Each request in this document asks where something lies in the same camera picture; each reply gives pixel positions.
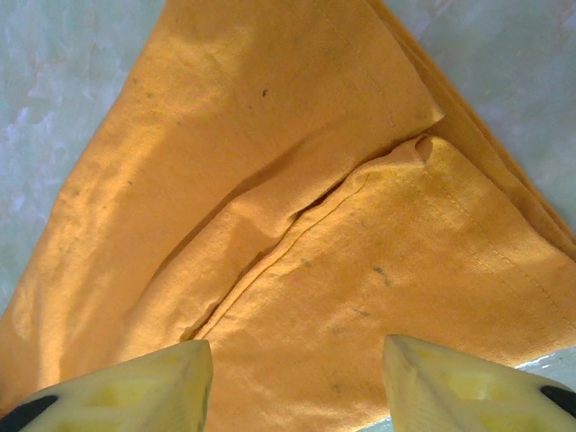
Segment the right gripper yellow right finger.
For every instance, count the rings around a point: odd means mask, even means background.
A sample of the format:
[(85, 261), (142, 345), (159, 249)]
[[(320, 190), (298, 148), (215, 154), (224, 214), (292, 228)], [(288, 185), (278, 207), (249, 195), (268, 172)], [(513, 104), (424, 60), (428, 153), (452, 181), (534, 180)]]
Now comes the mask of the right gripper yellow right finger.
[(573, 431), (564, 384), (403, 335), (383, 344), (383, 381), (397, 431)]

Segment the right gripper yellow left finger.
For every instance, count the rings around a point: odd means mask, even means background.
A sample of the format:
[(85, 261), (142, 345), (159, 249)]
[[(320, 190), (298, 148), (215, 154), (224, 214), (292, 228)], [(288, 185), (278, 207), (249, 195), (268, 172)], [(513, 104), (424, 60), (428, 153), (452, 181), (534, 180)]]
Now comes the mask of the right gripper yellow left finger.
[(191, 340), (35, 392), (1, 418), (3, 431), (202, 431), (212, 353)]

